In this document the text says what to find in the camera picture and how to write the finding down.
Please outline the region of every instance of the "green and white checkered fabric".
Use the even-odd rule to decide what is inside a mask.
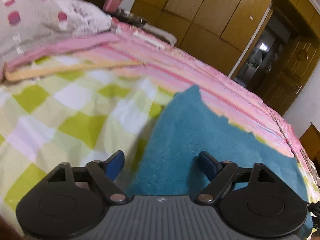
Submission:
[[[71,72],[0,88],[0,214],[19,228],[19,200],[61,162],[84,166],[117,150],[135,171],[172,99],[148,77]]]

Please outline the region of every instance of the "pink box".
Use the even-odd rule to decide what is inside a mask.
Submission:
[[[123,0],[106,0],[103,10],[109,13],[115,13]]]

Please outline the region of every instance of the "pillow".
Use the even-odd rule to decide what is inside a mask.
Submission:
[[[4,62],[58,39],[107,31],[111,16],[81,0],[0,0],[0,80]]]

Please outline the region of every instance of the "teal towel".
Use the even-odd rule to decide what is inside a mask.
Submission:
[[[308,199],[295,158],[280,154],[259,142],[252,133],[217,116],[203,103],[196,85],[177,93],[161,113],[127,193],[195,197],[209,183],[196,164],[201,151],[239,167],[252,168],[254,163],[264,163],[303,200]],[[312,226],[308,215],[299,236],[306,238]]]

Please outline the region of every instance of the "window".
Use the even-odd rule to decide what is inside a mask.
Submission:
[[[267,51],[268,50],[268,46],[266,44],[262,43],[259,49]]]

